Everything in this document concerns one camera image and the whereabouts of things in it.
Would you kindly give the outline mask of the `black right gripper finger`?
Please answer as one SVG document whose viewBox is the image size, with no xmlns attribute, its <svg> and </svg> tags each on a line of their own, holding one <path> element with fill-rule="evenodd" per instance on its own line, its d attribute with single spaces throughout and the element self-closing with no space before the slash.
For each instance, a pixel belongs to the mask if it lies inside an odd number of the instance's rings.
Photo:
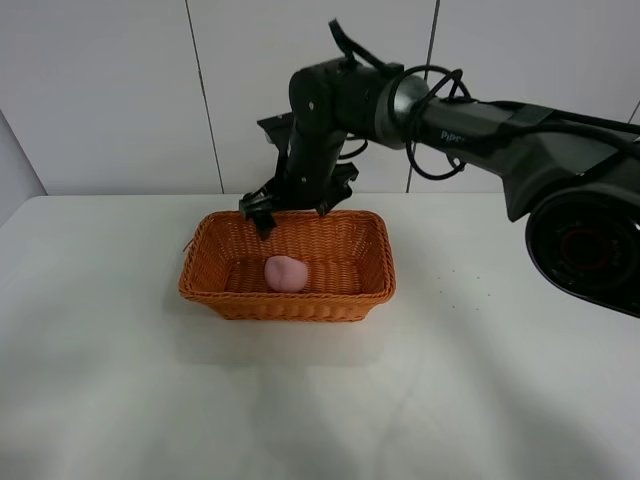
<svg viewBox="0 0 640 480">
<path fill-rule="evenodd" d="M 315 210 L 321 216 L 324 217 L 329 214 L 339 203 L 350 197 L 350 187 L 348 185 L 332 186 L 329 188 L 319 203 L 316 205 Z"/>
</svg>

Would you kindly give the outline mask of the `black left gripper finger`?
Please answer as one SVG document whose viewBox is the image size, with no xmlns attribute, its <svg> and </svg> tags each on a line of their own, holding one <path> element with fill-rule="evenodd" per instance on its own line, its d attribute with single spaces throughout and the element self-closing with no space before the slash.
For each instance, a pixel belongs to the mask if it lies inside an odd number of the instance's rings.
<svg viewBox="0 0 640 480">
<path fill-rule="evenodd" d="M 272 195 L 265 187 L 245 194 L 239 201 L 239 212 L 245 220 L 254 224 L 260 239 L 268 239 L 276 227 L 272 215 Z"/>
</svg>

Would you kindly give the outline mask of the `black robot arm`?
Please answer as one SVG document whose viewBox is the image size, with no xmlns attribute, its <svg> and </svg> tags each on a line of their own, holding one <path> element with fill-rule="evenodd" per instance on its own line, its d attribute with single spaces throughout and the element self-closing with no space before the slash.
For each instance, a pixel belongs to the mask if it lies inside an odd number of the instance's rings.
<svg viewBox="0 0 640 480">
<path fill-rule="evenodd" d="M 260 125 L 276 146 L 274 176 L 239 208 L 259 233 L 278 211 L 329 213 L 351 195 L 348 139 L 446 155 L 500 178 L 508 218 L 526 220 L 537 270 L 579 299 L 639 313 L 639 129 L 514 101 L 474 99 L 460 71 L 428 85 L 419 68 L 342 57 L 289 83 L 290 111 Z"/>
</svg>

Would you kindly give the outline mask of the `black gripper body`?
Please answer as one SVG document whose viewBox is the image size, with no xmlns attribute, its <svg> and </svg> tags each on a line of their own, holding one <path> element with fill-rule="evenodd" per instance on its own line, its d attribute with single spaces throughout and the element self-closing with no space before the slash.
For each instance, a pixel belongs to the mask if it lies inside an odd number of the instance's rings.
<svg viewBox="0 0 640 480">
<path fill-rule="evenodd" d="M 278 150 L 275 174 L 262 186 L 272 195 L 273 210 L 315 210 L 332 186 L 348 185 L 352 196 L 350 183 L 358 170 L 351 162 L 338 162 L 345 132 L 304 133 L 292 115 L 262 119 L 258 125 Z"/>
</svg>

